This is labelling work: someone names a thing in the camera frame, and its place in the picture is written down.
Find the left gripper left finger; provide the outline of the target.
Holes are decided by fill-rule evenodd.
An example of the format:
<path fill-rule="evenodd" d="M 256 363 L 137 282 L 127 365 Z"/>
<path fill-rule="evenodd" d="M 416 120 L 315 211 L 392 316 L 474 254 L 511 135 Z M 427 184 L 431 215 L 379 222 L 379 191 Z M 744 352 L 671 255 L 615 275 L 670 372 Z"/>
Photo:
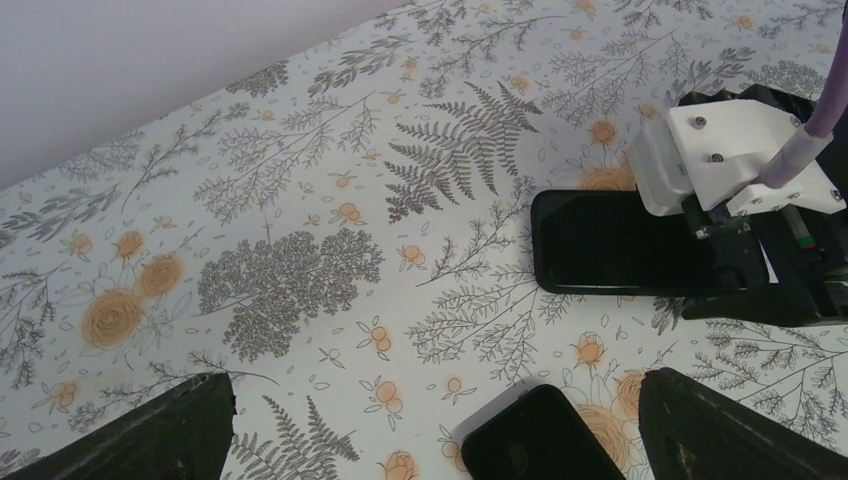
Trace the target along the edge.
<path fill-rule="evenodd" d="M 236 396 L 226 373 L 190 377 L 7 479 L 218 479 Z"/>

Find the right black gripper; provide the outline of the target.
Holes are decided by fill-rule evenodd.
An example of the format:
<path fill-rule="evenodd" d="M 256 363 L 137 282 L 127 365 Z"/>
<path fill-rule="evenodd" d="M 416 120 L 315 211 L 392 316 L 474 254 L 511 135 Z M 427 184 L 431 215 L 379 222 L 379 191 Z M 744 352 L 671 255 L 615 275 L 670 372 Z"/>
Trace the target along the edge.
<path fill-rule="evenodd" d="M 811 137 L 831 137 L 815 155 L 837 187 L 845 209 L 824 214 L 787 205 L 779 210 L 732 217 L 724 207 L 703 211 L 695 198 L 683 203 L 683 213 L 698 238 L 750 231 L 776 279 L 741 293 L 697 299 L 682 310 L 685 320 L 732 319 L 778 327 L 811 326 L 821 318 L 847 314 L 847 113 L 822 100 L 810 101 L 762 85 L 740 93 L 686 94 L 678 106 L 726 100 L 757 100 L 795 115 Z M 808 160 L 781 152 L 758 180 L 772 188 L 790 182 Z"/>

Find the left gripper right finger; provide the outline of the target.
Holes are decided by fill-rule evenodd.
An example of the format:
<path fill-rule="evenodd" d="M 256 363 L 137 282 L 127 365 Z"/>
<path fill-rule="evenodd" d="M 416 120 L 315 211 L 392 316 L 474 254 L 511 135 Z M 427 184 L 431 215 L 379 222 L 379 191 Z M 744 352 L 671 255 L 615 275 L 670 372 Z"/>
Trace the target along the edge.
<path fill-rule="evenodd" d="M 642 380 L 639 431 L 657 479 L 845 479 L 847 458 L 671 369 Z"/>

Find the black phone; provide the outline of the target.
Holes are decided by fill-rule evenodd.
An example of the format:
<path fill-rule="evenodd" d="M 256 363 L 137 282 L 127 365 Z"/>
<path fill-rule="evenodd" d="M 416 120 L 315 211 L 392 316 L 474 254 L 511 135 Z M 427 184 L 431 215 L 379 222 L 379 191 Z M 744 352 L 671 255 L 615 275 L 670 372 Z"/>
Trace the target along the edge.
<path fill-rule="evenodd" d="M 635 191 L 545 190 L 531 205 L 537 283 L 558 294 L 707 297 L 770 282 L 750 231 L 699 239 Z"/>
<path fill-rule="evenodd" d="M 622 479 L 563 392 L 538 385 L 468 433 L 460 454 L 474 479 Z"/>

